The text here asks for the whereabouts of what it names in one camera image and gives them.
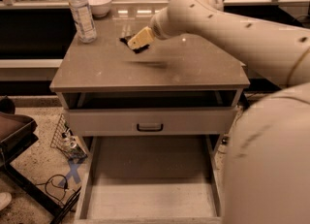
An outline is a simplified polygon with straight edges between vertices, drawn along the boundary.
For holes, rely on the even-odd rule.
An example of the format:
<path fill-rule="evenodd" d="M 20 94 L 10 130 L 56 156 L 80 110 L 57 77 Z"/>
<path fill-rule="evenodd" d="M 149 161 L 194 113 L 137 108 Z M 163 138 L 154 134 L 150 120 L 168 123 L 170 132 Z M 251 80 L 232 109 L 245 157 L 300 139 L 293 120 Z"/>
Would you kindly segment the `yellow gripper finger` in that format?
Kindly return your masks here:
<path fill-rule="evenodd" d="M 127 43 L 130 49 L 139 49 L 152 43 L 155 39 L 153 30 L 146 26 L 134 35 Z"/>

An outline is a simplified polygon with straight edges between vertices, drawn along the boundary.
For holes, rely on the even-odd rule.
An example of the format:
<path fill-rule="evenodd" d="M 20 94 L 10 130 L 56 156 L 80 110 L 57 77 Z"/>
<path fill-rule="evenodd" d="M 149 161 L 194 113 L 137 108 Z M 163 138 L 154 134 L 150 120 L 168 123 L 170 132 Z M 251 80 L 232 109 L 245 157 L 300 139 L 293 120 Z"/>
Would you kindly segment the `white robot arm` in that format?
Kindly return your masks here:
<path fill-rule="evenodd" d="M 310 224 L 310 30 L 226 13 L 222 0 L 170 0 L 128 46 L 185 33 L 280 88 L 232 130 L 222 224 Z"/>

